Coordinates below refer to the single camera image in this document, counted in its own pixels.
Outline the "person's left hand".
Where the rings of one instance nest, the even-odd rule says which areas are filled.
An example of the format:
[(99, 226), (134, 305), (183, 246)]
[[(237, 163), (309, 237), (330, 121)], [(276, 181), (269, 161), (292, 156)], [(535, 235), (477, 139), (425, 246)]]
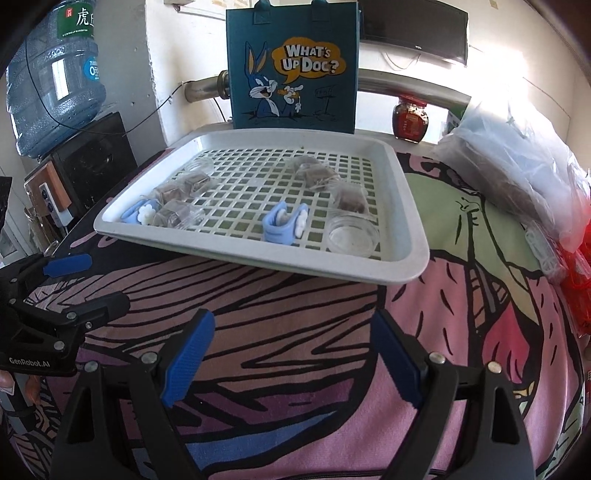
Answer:
[(0, 371), (0, 388), (1, 392), (5, 394), (14, 394), (20, 390), (23, 396), (34, 405), (41, 403), (41, 378), (39, 376), (30, 375), (24, 381), (19, 381), (13, 374), (8, 371)]

